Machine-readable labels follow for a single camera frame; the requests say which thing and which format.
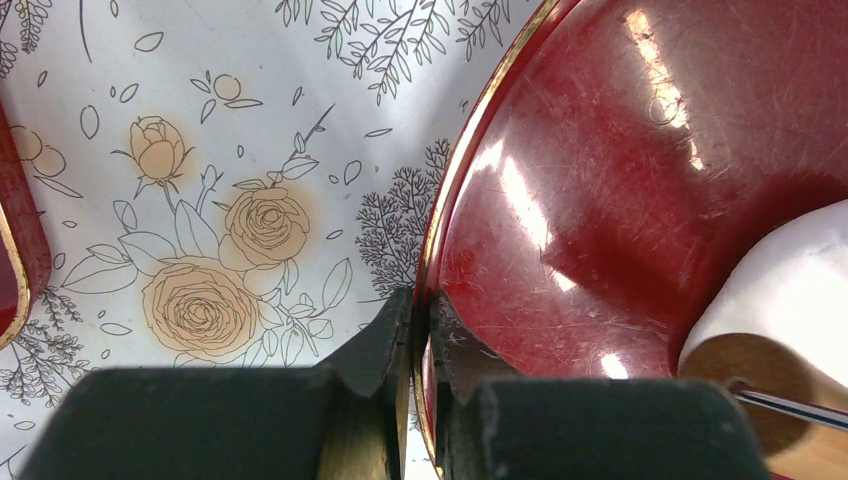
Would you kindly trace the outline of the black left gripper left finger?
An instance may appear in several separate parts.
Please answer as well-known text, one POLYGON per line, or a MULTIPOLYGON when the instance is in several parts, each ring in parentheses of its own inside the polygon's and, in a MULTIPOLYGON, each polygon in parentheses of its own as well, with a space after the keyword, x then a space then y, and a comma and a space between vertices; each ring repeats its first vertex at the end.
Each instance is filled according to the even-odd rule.
POLYGON ((66 397, 24 479, 399 479, 412 292, 299 368, 110 369, 66 397))

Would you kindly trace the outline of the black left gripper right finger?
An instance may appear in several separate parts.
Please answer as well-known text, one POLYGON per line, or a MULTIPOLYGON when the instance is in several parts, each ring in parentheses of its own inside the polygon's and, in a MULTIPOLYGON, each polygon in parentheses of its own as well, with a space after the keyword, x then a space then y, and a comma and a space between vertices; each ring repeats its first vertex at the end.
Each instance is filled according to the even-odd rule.
POLYGON ((766 479, 741 409, 672 379, 533 378, 431 303, 433 460, 446 479, 766 479))

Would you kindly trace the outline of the round red tray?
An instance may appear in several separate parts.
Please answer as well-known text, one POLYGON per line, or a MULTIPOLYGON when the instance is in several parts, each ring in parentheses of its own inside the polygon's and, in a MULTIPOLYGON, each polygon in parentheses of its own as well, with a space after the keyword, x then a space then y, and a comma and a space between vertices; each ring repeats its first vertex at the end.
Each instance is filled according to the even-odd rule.
POLYGON ((463 128, 422 247, 414 388, 433 463, 440 294, 529 377, 717 386, 765 462, 726 388, 678 375, 681 351, 756 243, 841 201, 845 2, 543 2, 463 128))

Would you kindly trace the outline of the wooden double-ended rolling pin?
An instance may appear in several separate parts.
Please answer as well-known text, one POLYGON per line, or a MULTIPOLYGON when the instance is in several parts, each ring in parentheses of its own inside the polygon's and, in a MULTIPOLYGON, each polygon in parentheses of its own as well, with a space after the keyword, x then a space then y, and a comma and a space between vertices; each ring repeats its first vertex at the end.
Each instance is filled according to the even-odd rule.
POLYGON ((794 350, 752 333, 722 334, 683 356, 678 375, 726 388, 776 476, 847 477, 847 386, 794 350))

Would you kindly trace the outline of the white dough ball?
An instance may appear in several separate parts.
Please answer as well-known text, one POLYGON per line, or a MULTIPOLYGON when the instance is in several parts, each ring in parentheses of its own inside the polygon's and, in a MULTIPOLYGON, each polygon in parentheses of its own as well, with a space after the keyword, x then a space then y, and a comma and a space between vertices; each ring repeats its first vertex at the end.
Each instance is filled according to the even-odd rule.
POLYGON ((846 385, 846 202, 802 215, 756 243, 695 323, 680 359, 730 333, 782 343, 846 385))

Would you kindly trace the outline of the floral table mat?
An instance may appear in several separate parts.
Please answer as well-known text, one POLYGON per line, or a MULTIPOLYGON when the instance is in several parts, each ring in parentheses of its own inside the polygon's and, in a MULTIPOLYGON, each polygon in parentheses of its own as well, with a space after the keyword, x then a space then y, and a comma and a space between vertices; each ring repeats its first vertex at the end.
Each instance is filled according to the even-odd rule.
POLYGON ((1 352, 1 475, 88 373, 316 363, 414 283, 533 1, 5 1, 49 281, 1 352))

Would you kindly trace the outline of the rectangular red tray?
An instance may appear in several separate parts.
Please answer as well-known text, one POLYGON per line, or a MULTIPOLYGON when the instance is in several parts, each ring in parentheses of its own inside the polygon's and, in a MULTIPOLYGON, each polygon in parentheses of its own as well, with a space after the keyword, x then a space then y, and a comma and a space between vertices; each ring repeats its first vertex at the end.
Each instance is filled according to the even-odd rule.
POLYGON ((49 245, 11 127, 1 117, 1 346, 22 331, 51 275, 49 245))

